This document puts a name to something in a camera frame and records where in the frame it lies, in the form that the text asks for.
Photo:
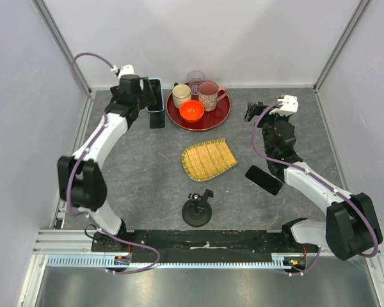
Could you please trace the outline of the blue-cased smartphone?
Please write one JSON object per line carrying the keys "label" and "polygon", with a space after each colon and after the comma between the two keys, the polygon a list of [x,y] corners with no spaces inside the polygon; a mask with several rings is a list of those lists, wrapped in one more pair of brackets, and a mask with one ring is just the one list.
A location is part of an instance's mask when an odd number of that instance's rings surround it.
{"label": "blue-cased smartphone", "polygon": [[154,106],[147,107],[149,113],[160,113],[164,111],[163,91],[161,86],[161,80],[159,78],[149,79],[150,85],[156,100]]}

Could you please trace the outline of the black folding phone stand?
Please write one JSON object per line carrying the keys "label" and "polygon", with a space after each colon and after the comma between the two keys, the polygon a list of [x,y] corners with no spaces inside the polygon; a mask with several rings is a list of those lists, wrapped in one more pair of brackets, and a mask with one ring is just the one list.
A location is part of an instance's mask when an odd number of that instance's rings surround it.
{"label": "black folding phone stand", "polygon": [[165,112],[149,113],[150,128],[151,129],[165,128],[165,125],[166,125],[165,118],[166,118]]}

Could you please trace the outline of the black smartphone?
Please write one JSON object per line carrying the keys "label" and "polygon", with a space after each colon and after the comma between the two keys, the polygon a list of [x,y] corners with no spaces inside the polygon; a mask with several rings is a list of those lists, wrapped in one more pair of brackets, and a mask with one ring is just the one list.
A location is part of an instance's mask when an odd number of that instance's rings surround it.
{"label": "black smartphone", "polygon": [[276,196],[283,187],[281,181],[255,165],[250,166],[245,178],[273,196]]}

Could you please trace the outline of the black round-base phone holder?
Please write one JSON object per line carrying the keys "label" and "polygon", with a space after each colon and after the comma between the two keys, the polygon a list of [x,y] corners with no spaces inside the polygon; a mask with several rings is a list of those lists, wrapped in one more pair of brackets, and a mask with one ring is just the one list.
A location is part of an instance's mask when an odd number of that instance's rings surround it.
{"label": "black round-base phone holder", "polygon": [[194,228],[205,226],[212,217],[212,208],[208,202],[214,193],[206,189],[203,194],[189,193],[188,201],[182,208],[182,218],[186,224]]}

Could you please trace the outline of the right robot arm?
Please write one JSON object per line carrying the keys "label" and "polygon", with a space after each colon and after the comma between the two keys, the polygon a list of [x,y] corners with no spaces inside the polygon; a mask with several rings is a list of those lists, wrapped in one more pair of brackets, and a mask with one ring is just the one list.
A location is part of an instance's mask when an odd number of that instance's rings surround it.
{"label": "right robot arm", "polygon": [[306,196],[325,216],[323,222],[301,217],[284,224],[281,246],[293,252],[303,244],[313,244],[328,248],[340,260],[357,255],[376,256],[383,236],[371,198],[337,187],[296,153],[295,127],[289,118],[297,110],[297,98],[286,95],[269,106],[248,103],[244,116],[246,122],[257,118],[251,141],[255,141],[257,129],[261,129],[264,151],[257,147],[254,151],[266,160],[269,169],[269,173],[254,171],[251,180],[258,178],[258,185],[271,194],[279,192],[280,184],[287,184]]}

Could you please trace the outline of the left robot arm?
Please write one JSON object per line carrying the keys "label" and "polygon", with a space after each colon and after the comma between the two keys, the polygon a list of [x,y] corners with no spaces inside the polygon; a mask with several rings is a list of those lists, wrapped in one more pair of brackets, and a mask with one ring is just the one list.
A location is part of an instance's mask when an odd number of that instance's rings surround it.
{"label": "left robot arm", "polygon": [[103,164],[117,141],[129,130],[139,112],[157,104],[150,79],[123,75],[110,88],[112,97],[102,120],[87,141],[71,156],[57,161],[60,198],[76,215],[90,218],[106,234],[106,245],[113,251],[127,246],[127,228],[107,201],[108,188],[102,174]]}

